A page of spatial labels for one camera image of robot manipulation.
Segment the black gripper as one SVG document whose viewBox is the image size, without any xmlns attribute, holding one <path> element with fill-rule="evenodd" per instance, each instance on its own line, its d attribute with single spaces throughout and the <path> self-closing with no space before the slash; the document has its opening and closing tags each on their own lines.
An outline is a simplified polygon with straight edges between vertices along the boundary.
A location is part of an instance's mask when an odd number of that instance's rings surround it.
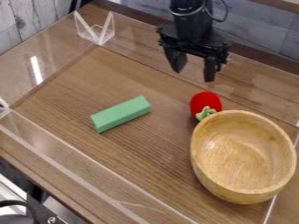
<svg viewBox="0 0 299 224">
<path fill-rule="evenodd" d="M 232 42 L 213 29 L 207 31 L 197 41 L 179 38 L 172 24 L 159 25 L 156 27 L 156 32 L 160 35 L 159 44 L 163 47 L 164 55 L 172 70 L 176 73 L 183 70 L 187 64 L 187 54 L 201 58 L 207 57 L 204 59 L 203 69 L 204 81 L 212 82 L 216 73 L 216 61 L 220 64 L 228 63 Z"/>
</svg>

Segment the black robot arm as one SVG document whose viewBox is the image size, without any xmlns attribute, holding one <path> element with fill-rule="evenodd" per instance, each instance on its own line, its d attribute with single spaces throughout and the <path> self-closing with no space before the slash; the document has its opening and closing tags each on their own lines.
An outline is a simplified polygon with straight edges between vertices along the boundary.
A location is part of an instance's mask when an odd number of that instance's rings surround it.
<svg viewBox="0 0 299 224">
<path fill-rule="evenodd" d="M 220 0 L 225 13 L 223 18 L 212 14 L 212 0 L 171 0 L 169 13 L 173 22 L 156 26 L 159 45 L 172 70 L 179 73 L 187 64 L 187 55 L 203 58 L 205 82 L 215 80 L 216 72 L 228 63 L 231 41 L 213 29 L 213 22 L 223 23 L 228 17 L 228 5 Z"/>
</svg>

